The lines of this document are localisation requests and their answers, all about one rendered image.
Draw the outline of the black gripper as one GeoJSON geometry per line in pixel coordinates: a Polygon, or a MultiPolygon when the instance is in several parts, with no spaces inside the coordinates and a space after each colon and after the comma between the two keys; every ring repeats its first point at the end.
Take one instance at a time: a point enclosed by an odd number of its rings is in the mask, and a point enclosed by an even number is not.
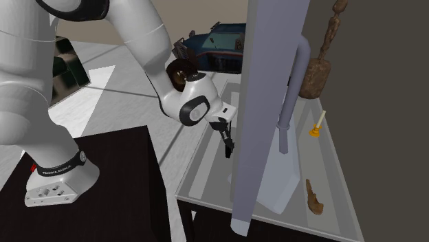
{"type": "Polygon", "coordinates": [[[231,122],[210,122],[214,131],[219,131],[225,144],[225,157],[230,158],[234,150],[234,142],[231,137],[231,122]]]}

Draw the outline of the grey table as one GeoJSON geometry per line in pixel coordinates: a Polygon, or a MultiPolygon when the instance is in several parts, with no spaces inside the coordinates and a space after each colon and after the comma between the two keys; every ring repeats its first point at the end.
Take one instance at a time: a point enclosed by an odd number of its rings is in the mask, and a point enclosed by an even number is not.
{"type": "MultiPolygon", "coordinates": [[[[327,122],[322,122],[319,137],[309,134],[321,113],[318,99],[297,100],[289,152],[279,152],[275,136],[253,218],[334,241],[364,242],[327,122]],[[306,179],[324,204],[321,215],[308,208],[306,179]]],[[[207,126],[175,197],[193,208],[231,212],[232,170],[221,136],[207,126]]]]}

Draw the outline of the orange candle holder with candle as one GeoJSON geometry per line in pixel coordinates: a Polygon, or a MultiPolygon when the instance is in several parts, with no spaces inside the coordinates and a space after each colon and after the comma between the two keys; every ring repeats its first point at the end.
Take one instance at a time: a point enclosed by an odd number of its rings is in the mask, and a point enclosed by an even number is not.
{"type": "Polygon", "coordinates": [[[325,118],[325,115],[326,115],[326,111],[323,110],[322,113],[320,114],[320,117],[318,118],[317,123],[315,123],[313,125],[313,129],[309,131],[309,134],[311,137],[318,138],[320,136],[320,127],[321,127],[322,121],[325,118]]]}

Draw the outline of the blue toy car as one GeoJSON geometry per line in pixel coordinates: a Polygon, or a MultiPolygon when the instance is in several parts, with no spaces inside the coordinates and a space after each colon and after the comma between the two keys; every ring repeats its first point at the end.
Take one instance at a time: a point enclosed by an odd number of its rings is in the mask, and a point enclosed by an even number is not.
{"type": "Polygon", "coordinates": [[[240,74],[245,45],[245,23],[216,22],[208,33],[189,33],[174,42],[175,56],[167,74],[173,87],[182,92],[189,75],[199,71],[240,74]]]}

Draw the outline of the brown wooden piece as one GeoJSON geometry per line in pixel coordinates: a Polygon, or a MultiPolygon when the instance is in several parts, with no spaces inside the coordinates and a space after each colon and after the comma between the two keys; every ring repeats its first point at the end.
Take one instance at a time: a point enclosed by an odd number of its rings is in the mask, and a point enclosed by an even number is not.
{"type": "Polygon", "coordinates": [[[307,190],[307,205],[310,211],[315,215],[321,215],[324,210],[324,204],[320,203],[317,199],[317,194],[313,192],[311,187],[311,182],[309,179],[306,179],[306,190],[307,190]]]}

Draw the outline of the brown wooden figure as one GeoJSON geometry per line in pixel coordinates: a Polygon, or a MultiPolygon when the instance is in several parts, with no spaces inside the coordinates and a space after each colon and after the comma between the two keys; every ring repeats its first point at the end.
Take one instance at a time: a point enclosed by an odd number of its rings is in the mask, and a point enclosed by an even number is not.
{"type": "Polygon", "coordinates": [[[327,31],[325,33],[319,55],[317,58],[311,58],[309,60],[307,71],[299,91],[299,96],[301,98],[319,98],[325,87],[331,71],[331,63],[328,60],[325,60],[325,55],[331,46],[332,40],[336,36],[338,28],[340,27],[341,20],[339,16],[345,11],[348,2],[349,0],[336,0],[332,7],[334,15],[329,19],[327,31]]]}

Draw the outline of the dark robot stand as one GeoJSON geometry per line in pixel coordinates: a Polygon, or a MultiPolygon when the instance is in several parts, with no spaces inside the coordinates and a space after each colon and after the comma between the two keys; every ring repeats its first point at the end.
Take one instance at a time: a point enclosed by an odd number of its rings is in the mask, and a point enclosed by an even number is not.
{"type": "Polygon", "coordinates": [[[100,169],[75,202],[28,208],[24,155],[0,190],[0,242],[172,242],[166,189],[146,126],[76,139],[100,169]]]}

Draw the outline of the dark glossy cabinet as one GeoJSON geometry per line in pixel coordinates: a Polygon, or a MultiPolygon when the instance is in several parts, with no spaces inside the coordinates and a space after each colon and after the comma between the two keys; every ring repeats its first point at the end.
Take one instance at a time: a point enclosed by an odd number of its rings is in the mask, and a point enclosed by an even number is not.
{"type": "Polygon", "coordinates": [[[68,38],[56,36],[50,106],[68,98],[91,83],[82,62],[68,38]]]}

